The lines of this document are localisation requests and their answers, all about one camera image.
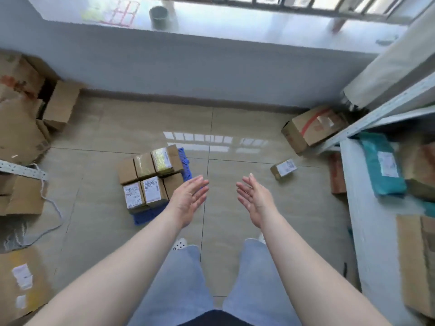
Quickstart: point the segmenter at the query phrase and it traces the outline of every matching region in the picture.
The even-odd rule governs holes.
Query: sticker
[[[399,177],[396,160],[391,152],[378,152],[378,160],[381,165],[382,176]]]
[[[140,195],[139,183],[124,186],[124,195],[128,209],[140,206],[144,203],[142,201],[142,196]]]
[[[17,309],[25,309],[27,307],[27,301],[25,295],[21,295],[17,297],[17,299],[15,300],[15,307]]]
[[[156,170],[161,172],[162,170],[172,168],[171,161],[169,160],[169,155],[167,154],[166,148],[161,148],[153,151],[153,157],[155,161]]]
[[[162,199],[160,195],[159,179],[157,176],[148,180],[144,180],[142,183],[144,186],[145,200],[147,203]]]
[[[278,169],[278,173],[281,176],[285,176],[292,171],[296,170],[297,167],[295,166],[295,163],[293,162],[293,159],[289,159],[287,161],[284,161],[283,163],[276,165],[276,168]]]
[[[29,267],[26,264],[17,266],[12,269],[15,279],[22,290],[28,290],[33,285],[33,275],[30,273]]]

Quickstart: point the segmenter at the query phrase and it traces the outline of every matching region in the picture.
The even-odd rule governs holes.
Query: beige floor tile
[[[88,153],[88,151],[51,148],[39,164],[48,174],[47,197],[56,203],[64,217],[59,229],[44,235],[35,244],[41,253],[51,282],[54,281],[53,275],[58,267],[74,201],[88,161]],[[35,237],[59,223],[56,210],[49,202],[45,202],[43,212],[37,217],[29,235]]]
[[[204,175],[204,178],[207,177],[208,160],[190,158],[189,162],[189,167],[193,177],[198,175]],[[193,216],[192,222],[181,230],[178,237],[185,238],[188,241],[189,245],[196,245],[199,247],[199,249],[201,249],[203,222],[204,204],[202,204],[202,206],[198,208]]]
[[[246,238],[260,230],[237,201],[235,182],[252,172],[273,194],[275,203],[301,236],[340,273],[355,262],[347,232],[346,206],[329,191],[323,168],[301,166],[284,183],[275,181],[270,165],[210,160],[210,195],[204,212],[201,264],[212,295],[226,296],[237,277],[239,253]]]
[[[53,136],[53,147],[90,150],[105,99],[80,97],[65,129]]]
[[[297,156],[281,134],[292,116],[214,108],[209,158],[270,164],[293,158],[296,165],[322,165],[321,159]]]
[[[222,304],[224,304],[226,298],[226,296],[213,296],[213,303],[215,305],[215,309],[222,309]]]
[[[208,158],[212,108],[111,101],[104,107],[92,149],[142,153],[177,144],[187,157]]]
[[[117,178],[116,165],[129,154],[89,154],[55,276],[58,290],[142,228],[134,225]]]

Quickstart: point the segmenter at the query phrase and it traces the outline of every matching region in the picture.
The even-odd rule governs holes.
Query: person's right hand
[[[275,210],[275,202],[269,190],[257,182],[253,174],[243,176],[237,182],[237,200],[248,210],[252,223],[261,228],[262,220],[268,211]]]

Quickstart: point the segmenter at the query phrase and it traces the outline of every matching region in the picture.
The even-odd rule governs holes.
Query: plastic mailer bag
[[[368,174],[375,194],[380,196],[404,195],[406,192],[405,179],[386,136],[361,132],[358,138],[364,149]]]

